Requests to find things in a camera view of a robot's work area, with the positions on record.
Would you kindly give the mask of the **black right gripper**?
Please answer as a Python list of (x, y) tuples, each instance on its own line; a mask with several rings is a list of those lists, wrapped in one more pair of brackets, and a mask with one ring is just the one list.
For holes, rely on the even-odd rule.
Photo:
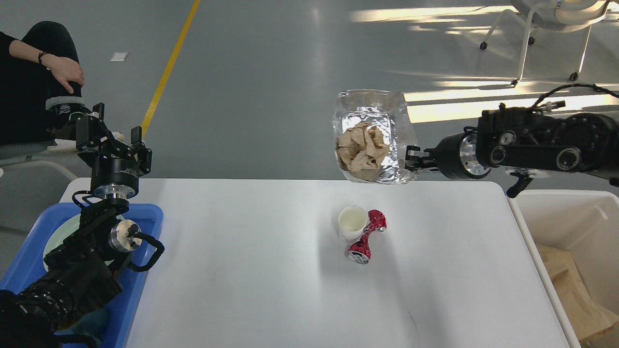
[(477, 159), (477, 134), (460, 133), (445, 137), (430, 154), (408, 145), (405, 169), (411, 172), (440, 172), (451, 180), (481, 180), (491, 169)]

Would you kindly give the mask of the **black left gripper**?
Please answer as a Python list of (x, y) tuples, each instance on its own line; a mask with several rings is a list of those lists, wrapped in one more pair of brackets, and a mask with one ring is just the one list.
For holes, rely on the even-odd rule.
[(152, 171), (152, 150), (142, 139), (142, 126), (131, 130), (128, 154), (133, 160), (124, 159), (127, 145), (115, 138), (104, 121), (104, 103), (93, 106), (93, 112), (76, 121), (75, 148), (81, 159), (95, 159), (91, 168), (90, 191), (100, 199), (123, 198), (128, 200), (139, 193), (141, 176)]

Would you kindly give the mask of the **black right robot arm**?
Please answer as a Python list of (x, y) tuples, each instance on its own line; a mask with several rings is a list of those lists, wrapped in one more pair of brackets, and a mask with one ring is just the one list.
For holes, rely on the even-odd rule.
[(440, 172), (451, 180), (480, 180), (493, 168), (507, 167), (517, 178), (506, 192), (509, 198), (541, 171), (588, 174), (617, 187), (618, 121), (601, 113), (548, 116), (565, 106), (565, 101), (545, 102), (553, 93), (543, 93), (529, 107), (501, 103), (496, 110), (484, 110), (477, 126), (466, 126), (433, 148), (407, 146), (405, 168)]

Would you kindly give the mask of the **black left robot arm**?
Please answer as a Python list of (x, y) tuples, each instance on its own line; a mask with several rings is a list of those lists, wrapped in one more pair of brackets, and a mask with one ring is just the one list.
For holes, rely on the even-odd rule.
[(119, 219), (139, 192), (139, 178), (152, 168), (141, 126), (131, 130), (126, 145), (107, 128), (99, 103), (78, 117), (76, 149), (91, 168), (90, 189), (72, 197), (80, 208), (79, 227), (44, 257), (45, 275), (18, 294), (1, 291), (3, 348), (97, 347), (91, 335), (57, 331), (104, 308), (122, 292), (124, 271), (146, 272), (164, 252), (163, 244), (137, 223)]

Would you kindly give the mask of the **seated person's forearm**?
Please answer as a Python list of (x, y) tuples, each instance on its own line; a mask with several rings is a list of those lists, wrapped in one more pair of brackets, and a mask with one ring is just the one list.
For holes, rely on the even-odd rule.
[(13, 58), (36, 62), (42, 65), (45, 52), (20, 40), (13, 40), (11, 44), (9, 44), (9, 55)]

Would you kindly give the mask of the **seated person's hand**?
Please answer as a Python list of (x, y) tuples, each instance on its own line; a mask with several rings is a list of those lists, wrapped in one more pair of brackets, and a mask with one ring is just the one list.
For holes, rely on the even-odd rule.
[(85, 83), (82, 67), (71, 58), (44, 54), (40, 57), (40, 62), (71, 95), (77, 95), (79, 88)]

